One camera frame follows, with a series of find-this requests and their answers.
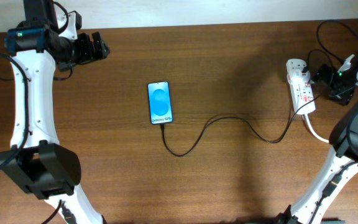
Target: white wall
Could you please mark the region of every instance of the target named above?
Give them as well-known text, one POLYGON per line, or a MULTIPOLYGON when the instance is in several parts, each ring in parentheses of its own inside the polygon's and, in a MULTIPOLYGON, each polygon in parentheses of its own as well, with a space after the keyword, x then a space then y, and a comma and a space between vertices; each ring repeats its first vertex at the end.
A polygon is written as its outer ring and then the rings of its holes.
MULTIPOLYGON (((358 18, 358 0, 57 0, 83 28, 183 26, 358 18)), ((0 32, 24 20, 22 0, 0 0, 0 32)))

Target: white cable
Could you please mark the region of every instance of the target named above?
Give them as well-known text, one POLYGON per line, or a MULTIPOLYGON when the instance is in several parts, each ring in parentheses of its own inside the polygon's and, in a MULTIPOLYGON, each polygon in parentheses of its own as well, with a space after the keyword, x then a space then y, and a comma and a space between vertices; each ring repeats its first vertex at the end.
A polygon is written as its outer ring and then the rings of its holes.
POLYGON ((329 143, 329 141, 328 141, 327 139, 322 138, 322 137, 320 137, 317 133, 315 133, 315 131, 314 131, 313 128, 311 127, 308 114, 304 114, 303 116, 304 116, 304 118, 305 118, 305 120, 306 120, 306 123, 308 124, 308 127, 309 127, 310 132, 311 132, 317 139, 319 139, 320 141, 329 143))

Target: brown wooden surface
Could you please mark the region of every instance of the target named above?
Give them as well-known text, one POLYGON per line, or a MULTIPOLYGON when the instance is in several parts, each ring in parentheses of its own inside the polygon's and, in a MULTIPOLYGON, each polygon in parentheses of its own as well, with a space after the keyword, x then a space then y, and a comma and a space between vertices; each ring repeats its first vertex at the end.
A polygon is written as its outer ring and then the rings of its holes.
MULTIPOLYGON (((347 23, 358 32, 358 21, 347 23)), ((188 157, 176 158, 165 150, 159 126, 150 124, 147 84, 170 82, 175 122, 166 125, 166 134, 178 153, 194 143, 208 119, 222 114, 242 116, 262 136, 275 139, 291 108, 285 63, 305 59, 318 47, 317 25, 100 30, 110 56, 75 67, 71 79, 53 84, 60 144, 78 154, 81 184, 93 207, 108 223, 219 223, 284 212, 308 188, 329 149, 300 118, 274 145, 257 139, 243 123, 222 121, 188 157)), ((342 58, 358 49, 342 27, 328 24, 321 36, 342 58)), ((0 34, 0 52, 4 37, 0 34)), ((323 62, 316 54, 311 67, 323 62)), ((0 72, 11 75, 7 62, 0 61, 0 72)), ((311 122, 328 138, 350 106, 324 98, 316 106, 311 122)), ((14 84, 0 82, 0 151, 9 149, 13 125, 14 84)), ((40 223, 52 211, 0 173, 0 223, 40 223)), ((358 174, 325 217, 358 223, 358 174)), ((52 223, 64 222, 59 217, 52 223)))

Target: black mounting bracket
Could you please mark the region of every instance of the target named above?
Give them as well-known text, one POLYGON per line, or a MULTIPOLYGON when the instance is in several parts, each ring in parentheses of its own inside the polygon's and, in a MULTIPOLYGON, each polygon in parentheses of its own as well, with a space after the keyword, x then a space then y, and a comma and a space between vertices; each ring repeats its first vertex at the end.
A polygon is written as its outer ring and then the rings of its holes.
POLYGON ((291 215, 291 205, 287 207, 284 213, 280 213, 274 219, 273 224, 302 224, 298 222, 296 216, 291 215))
MULTIPOLYGON (((12 150, 0 152, 0 164, 9 158, 12 150)), ((2 169, 24 193, 34 194, 38 199, 49 196, 74 194, 74 186, 81 180, 78 156, 58 144, 41 141, 37 147, 22 149, 17 158, 2 169)))

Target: smartphone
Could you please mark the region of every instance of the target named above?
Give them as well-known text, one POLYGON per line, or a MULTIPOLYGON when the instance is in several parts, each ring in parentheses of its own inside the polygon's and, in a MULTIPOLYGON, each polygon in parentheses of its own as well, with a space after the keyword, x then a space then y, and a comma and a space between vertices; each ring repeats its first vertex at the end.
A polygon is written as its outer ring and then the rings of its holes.
POLYGON ((168 82, 149 83, 150 120, 152 124, 173 121, 168 82))

